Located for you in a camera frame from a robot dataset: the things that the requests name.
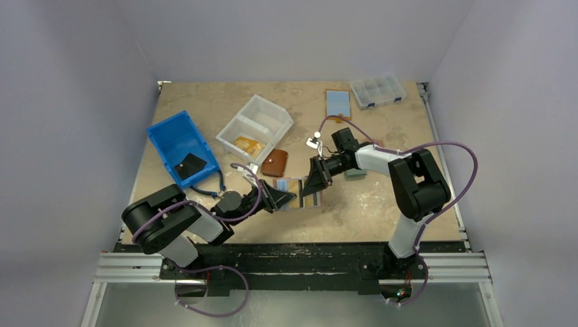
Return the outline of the gold card from holder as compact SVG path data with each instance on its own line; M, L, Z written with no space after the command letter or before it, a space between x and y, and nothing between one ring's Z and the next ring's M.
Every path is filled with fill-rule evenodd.
M256 140L247 140L244 142L245 152L249 154L253 158L257 158L262 150L265 148L265 145Z

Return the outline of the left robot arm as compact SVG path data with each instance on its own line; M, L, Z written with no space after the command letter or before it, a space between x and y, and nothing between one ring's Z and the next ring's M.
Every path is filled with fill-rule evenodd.
M210 209L188 200L177 185L169 185L130 204L121 219L132 233L132 242L149 255L159 253L177 266L187 268L200 261L201 253L189 232L218 246L233 236L233 226L259 211L275 213L297 195L276 189L264 180L249 193L226 191Z

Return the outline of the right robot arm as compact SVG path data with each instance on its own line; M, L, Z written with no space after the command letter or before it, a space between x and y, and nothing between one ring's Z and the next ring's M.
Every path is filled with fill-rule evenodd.
M427 149L410 154L387 153L370 142L360 143L349 128L332 135L336 153L312 157L310 171L300 192L309 196L331 186L333 177L351 169L371 170L390 178L401 212L394 234L384 248L381 268L401 270L413 263L427 220L451 199L451 191L433 155Z

